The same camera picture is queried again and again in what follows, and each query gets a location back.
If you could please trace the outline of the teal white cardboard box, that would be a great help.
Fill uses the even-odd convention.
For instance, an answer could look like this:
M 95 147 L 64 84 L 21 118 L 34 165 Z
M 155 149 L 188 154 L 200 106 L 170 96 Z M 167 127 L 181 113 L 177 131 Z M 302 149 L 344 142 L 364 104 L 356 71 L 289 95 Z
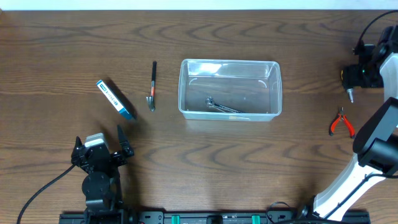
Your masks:
M 99 80 L 96 83 L 96 86 L 101 90 L 104 96 L 108 99 L 108 101 L 114 106 L 116 111 L 122 115 L 125 119 L 131 120 L 133 119 L 133 115 L 128 112 L 127 108 L 122 104 L 119 98 L 114 94 L 112 89 L 110 89 L 104 81 Z

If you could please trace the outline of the clear plastic container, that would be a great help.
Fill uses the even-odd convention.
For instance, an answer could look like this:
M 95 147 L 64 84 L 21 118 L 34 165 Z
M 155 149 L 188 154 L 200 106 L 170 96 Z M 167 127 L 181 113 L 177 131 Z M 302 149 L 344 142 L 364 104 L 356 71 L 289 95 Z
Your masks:
M 242 111 L 224 113 L 205 100 Z M 272 121 L 282 112 L 282 77 L 275 61 L 192 59 L 182 61 L 178 108 L 187 119 Z

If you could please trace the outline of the small black handled hammer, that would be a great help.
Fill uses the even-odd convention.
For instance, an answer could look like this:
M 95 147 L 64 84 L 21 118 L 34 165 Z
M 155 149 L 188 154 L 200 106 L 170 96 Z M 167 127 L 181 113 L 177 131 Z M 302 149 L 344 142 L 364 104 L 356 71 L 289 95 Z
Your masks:
M 156 71 L 157 71 L 157 62 L 152 62 L 152 74 L 151 74 L 151 86 L 150 86 L 150 95 L 146 97 L 148 107 L 151 111 L 155 111 L 155 79 L 156 79 Z

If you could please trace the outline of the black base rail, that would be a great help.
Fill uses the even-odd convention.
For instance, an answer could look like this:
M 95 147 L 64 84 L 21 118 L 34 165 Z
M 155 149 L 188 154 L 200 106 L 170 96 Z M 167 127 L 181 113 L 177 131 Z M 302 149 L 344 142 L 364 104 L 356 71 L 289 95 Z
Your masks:
M 138 224 L 265 224 L 277 223 L 293 218 L 290 211 L 270 211 L 268 213 L 164 213 L 142 212 L 128 215 L 119 212 L 115 215 L 101 217 L 90 216 L 84 213 L 64 213 L 59 216 L 61 224 L 84 223 L 138 223 Z

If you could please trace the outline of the silver adjustable wrench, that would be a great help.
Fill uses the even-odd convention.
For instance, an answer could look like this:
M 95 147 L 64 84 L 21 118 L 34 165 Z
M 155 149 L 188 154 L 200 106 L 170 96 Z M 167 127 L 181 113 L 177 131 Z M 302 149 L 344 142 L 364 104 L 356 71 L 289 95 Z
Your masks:
M 217 109 L 217 110 L 219 110 L 221 112 L 224 112 L 224 113 L 243 113 L 242 111 L 239 111 L 239 110 L 236 110 L 236 109 L 233 109 L 233 108 L 230 108 L 230 107 L 215 103 L 213 98 L 211 98 L 211 97 L 208 97 L 205 100 L 205 103 L 206 103 L 207 107 L 215 108 L 215 109 Z

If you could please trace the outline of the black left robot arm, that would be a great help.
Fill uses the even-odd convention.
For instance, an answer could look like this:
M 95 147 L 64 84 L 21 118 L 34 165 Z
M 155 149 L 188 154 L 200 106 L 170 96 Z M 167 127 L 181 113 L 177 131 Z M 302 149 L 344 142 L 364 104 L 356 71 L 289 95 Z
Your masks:
M 117 129 L 121 149 L 113 153 L 103 133 L 88 136 L 84 143 L 76 138 L 71 163 L 88 174 L 81 188 L 91 212 L 112 211 L 123 204 L 119 167 L 127 164 L 134 151 L 122 128 Z

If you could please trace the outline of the yellow black ratchet screwdriver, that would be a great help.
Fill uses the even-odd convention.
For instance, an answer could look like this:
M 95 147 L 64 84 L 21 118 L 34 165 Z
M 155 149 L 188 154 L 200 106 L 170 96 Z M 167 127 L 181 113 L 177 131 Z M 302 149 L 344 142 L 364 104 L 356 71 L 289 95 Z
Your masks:
M 349 98 L 350 102 L 354 103 L 354 97 L 353 97 L 354 86 L 351 83 L 350 73 L 346 68 L 344 68 L 341 71 L 341 84 L 342 84 L 343 88 L 345 89 L 345 92 L 348 94 L 348 98 Z

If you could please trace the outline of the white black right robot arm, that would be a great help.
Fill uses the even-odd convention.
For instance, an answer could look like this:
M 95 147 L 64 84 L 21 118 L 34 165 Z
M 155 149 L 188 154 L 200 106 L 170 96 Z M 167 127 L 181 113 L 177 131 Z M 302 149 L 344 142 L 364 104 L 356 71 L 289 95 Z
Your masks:
M 351 131 L 353 157 L 342 173 L 298 213 L 299 218 L 341 221 L 347 210 L 373 185 L 397 172 L 397 27 L 385 28 L 376 45 L 359 40 L 359 62 L 341 72 L 349 95 L 357 86 L 382 88 L 384 103 L 359 131 Z

